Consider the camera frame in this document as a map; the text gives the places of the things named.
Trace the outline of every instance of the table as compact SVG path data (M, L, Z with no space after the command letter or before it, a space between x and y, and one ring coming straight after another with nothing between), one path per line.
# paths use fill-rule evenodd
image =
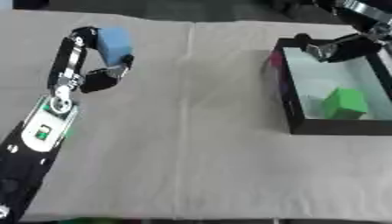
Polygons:
M3 136L46 91L61 39L83 25L128 29L135 65L117 87L80 97L26 220L392 220L392 138L291 136L260 75L278 38L331 39L350 27L2 11ZM90 53L85 69L101 66Z

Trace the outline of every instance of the floor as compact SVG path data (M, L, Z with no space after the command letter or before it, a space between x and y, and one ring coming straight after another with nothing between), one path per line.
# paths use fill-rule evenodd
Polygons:
M50 0L49 11L80 11L122 14L157 20L221 22L260 20L339 24L340 21L313 6L302 6L290 15L272 10L276 0Z

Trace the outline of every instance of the cube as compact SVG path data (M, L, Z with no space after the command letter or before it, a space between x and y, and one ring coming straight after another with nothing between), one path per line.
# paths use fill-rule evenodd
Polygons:
M322 107L326 119L357 120L368 112L363 93L350 88L336 88Z
M100 29L97 48L108 67L120 65L123 56L132 54L130 36L119 27Z

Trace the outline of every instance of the black tray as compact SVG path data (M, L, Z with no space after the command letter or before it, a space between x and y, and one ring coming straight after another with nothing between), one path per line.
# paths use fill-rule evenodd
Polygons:
M378 54L319 63L301 52L294 39L280 38L273 55L279 61L280 92L291 134L392 136L392 77ZM367 115L359 120L329 120L317 112L335 88L352 86L364 93Z

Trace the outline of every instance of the metal screw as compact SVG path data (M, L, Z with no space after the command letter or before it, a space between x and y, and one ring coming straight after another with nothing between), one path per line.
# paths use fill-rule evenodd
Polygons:
M7 146L7 150L10 151L10 153L15 153L19 150L17 145L9 144Z
M5 205L0 206L0 219L5 219L9 213L10 213L10 209L7 206Z

